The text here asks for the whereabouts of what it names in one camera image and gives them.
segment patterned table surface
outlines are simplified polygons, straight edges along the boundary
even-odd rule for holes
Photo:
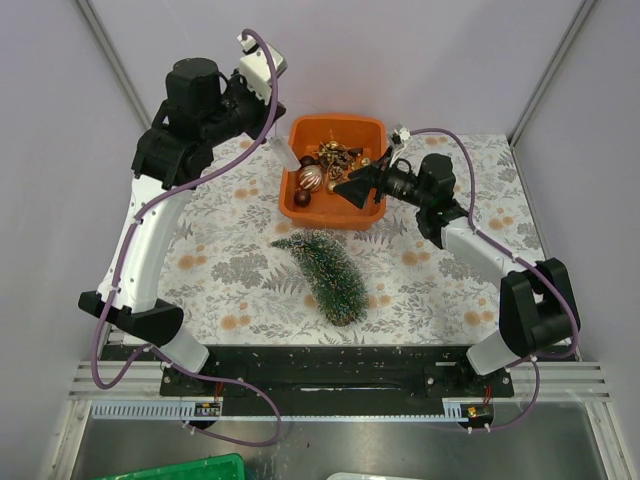
[[[542,250],[504,135],[464,135],[476,169],[478,224],[517,252]],[[218,168],[250,145],[214,151]],[[452,157],[457,199],[469,203],[469,173],[453,141],[413,137],[403,157]],[[497,328],[498,292],[468,264],[423,240],[415,208],[388,198],[387,212],[364,232],[331,231],[361,269],[367,318],[330,325],[302,274],[269,242],[295,231],[280,213],[282,167],[268,146],[199,187],[178,222],[159,296],[180,305],[187,328],[208,344],[470,344]],[[125,343],[138,343],[125,336]]]

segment white wall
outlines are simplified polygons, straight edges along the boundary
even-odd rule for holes
[[[582,351],[599,360],[640,460],[640,3],[600,2],[518,144],[550,252],[569,266]]]
[[[95,320],[141,130],[71,1],[0,8],[0,478],[35,478]]]
[[[92,0],[153,115],[176,60],[236,67],[250,27],[289,71],[280,127],[319,111],[510,132],[581,0]]]

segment metal frame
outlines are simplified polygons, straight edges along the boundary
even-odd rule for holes
[[[104,29],[100,18],[98,17],[90,0],[73,0],[77,8],[82,15],[82,18],[87,23],[89,30],[93,34],[93,37],[98,44],[98,47],[104,54],[109,66],[115,75],[118,85],[122,89],[124,97],[133,109],[140,125],[144,130],[148,130],[151,127],[151,117],[149,112],[144,107],[140,96],[133,83],[129,79],[129,75],[125,70],[120,57],[116,53],[106,30]]]
[[[511,145],[512,147],[515,147],[515,145],[522,137],[522,134],[527,128],[529,121],[535,114],[541,100],[544,98],[549,85],[556,77],[558,71],[560,70],[560,67],[567,57],[567,54],[571,50],[571,47],[580,35],[580,32],[582,32],[582,30],[584,29],[587,20],[591,17],[591,13],[599,2],[600,0],[583,0],[578,7],[578,10],[576,11],[575,15],[571,19],[571,22],[569,23],[569,26],[567,27],[567,30],[562,36],[558,47],[556,48],[555,52],[553,52],[553,55],[551,56],[547,67],[542,73],[540,80],[538,80],[538,83],[534,88],[531,97],[529,97],[527,105],[524,107],[520,118],[518,118],[513,132],[508,136],[509,145]]]
[[[100,372],[104,380],[109,381],[120,371],[124,362],[99,362]],[[607,475],[612,480],[637,479],[634,467],[630,462],[629,452],[619,436],[619,425],[611,404],[608,385],[604,374],[596,362],[540,362],[541,386],[539,402],[580,402],[584,405],[600,451],[602,462]],[[529,364],[520,365],[511,370],[515,395],[513,398],[496,398],[498,403],[526,403],[534,388],[535,375]],[[123,401],[121,405],[144,406],[175,406],[177,408],[190,402],[206,402],[219,400],[215,398],[176,398],[174,400],[159,395],[160,384],[163,379],[162,362],[136,361],[122,381],[111,390],[100,390],[91,378],[89,362],[81,362],[76,372],[69,399],[66,404],[65,427],[50,468],[48,478],[70,478],[87,420],[95,404],[101,405],[105,401]],[[455,411],[465,403],[477,403],[480,398],[450,398],[443,404],[454,409],[454,415],[447,419],[435,421],[455,422]],[[123,414],[120,418],[131,419],[133,414]],[[159,410],[154,411],[154,419],[164,418],[175,421],[175,415],[163,416]],[[273,420],[271,417],[245,418],[246,420]],[[325,418],[290,418],[288,421],[327,421]],[[342,421],[434,421],[429,418],[343,418]]]

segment black metal base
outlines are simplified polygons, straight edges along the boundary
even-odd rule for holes
[[[201,372],[243,380],[264,390],[289,416],[438,415],[444,397],[512,397],[501,370],[478,379],[461,376],[452,363],[466,361],[468,347],[209,347]],[[166,369],[160,395],[212,397],[216,384]],[[254,393],[225,385],[224,414],[270,415]]]
[[[82,292],[78,300],[80,310],[100,318],[104,302],[98,292]],[[107,322],[120,330],[157,346],[166,345],[178,333],[184,314],[177,305],[157,299],[155,306],[146,312],[131,313],[130,308],[111,307]]]

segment orange plastic basket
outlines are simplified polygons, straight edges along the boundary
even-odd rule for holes
[[[320,143],[331,140],[347,147],[362,147],[363,157],[377,160],[386,149],[386,134],[382,122],[374,118],[348,114],[307,115],[291,126],[289,145],[298,158],[317,152]],[[311,195],[311,204],[299,207],[293,202],[298,189],[298,172],[284,170],[280,184],[280,211],[291,218],[296,227],[367,230],[384,216],[386,200],[373,203],[372,192],[364,209],[353,206],[344,198],[321,188]]]

